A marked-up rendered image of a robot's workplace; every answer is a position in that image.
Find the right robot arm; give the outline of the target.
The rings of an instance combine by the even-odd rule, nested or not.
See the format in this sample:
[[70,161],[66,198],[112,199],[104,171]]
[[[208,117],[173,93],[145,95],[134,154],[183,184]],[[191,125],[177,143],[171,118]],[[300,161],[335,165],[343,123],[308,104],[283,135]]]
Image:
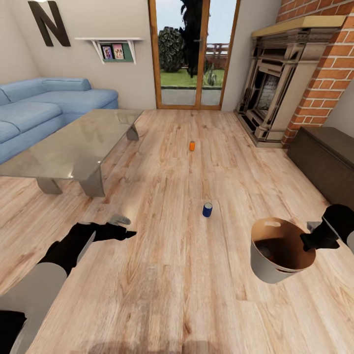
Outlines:
[[310,233],[300,234],[303,250],[339,247],[338,238],[354,254],[354,212],[347,206],[335,205],[326,209],[322,221],[307,221]]

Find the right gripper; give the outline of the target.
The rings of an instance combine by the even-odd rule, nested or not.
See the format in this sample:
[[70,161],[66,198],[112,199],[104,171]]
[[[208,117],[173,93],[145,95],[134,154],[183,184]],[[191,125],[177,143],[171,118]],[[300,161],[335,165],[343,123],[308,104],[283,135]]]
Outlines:
[[309,249],[318,248],[332,248],[336,249],[339,247],[336,239],[326,238],[317,227],[312,233],[300,234],[300,238],[304,243],[303,250],[308,251]]

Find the trash can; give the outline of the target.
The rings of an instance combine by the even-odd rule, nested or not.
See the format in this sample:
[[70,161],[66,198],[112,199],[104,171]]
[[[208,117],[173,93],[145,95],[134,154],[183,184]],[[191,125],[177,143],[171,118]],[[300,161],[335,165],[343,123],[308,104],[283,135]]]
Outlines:
[[[266,225],[267,221],[281,223],[281,227]],[[298,274],[313,265],[316,249],[304,251],[300,234],[305,232],[295,224],[276,217],[256,221],[251,229],[250,265],[253,273],[262,281],[275,284]],[[270,261],[259,248],[269,247],[274,254]]]

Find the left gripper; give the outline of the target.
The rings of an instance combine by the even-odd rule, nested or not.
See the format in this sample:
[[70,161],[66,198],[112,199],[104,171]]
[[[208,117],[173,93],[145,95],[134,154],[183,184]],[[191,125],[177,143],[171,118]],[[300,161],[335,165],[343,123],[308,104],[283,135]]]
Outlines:
[[135,235],[137,232],[126,231],[126,228],[121,226],[116,226],[109,224],[108,222],[104,225],[107,228],[107,235],[104,240],[107,239],[117,239],[123,241],[125,238],[130,238]]

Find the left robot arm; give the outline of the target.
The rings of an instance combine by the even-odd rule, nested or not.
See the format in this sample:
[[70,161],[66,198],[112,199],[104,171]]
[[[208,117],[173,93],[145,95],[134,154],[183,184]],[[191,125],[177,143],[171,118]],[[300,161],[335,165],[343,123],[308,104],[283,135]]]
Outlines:
[[127,217],[115,213],[106,225],[77,222],[22,280],[0,296],[0,354],[26,354],[72,268],[92,242],[123,241],[137,233],[126,231],[118,222],[131,224]]

